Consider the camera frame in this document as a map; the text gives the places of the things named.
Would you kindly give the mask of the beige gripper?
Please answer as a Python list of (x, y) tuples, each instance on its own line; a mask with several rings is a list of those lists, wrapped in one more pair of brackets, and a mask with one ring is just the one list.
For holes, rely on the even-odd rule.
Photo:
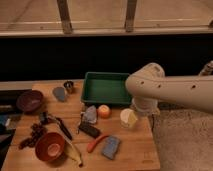
[(151, 116), (160, 114), (158, 101), (154, 99), (133, 98), (131, 107), (139, 116)]

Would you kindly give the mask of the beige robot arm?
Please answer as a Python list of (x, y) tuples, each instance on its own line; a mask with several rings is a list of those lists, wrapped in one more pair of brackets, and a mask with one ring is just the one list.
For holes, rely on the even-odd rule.
[(159, 64), (149, 63), (129, 75), (125, 87), (139, 115), (159, 114), (159, 101), (213, 114), (213, 60), (195, 76), (166, 76)]

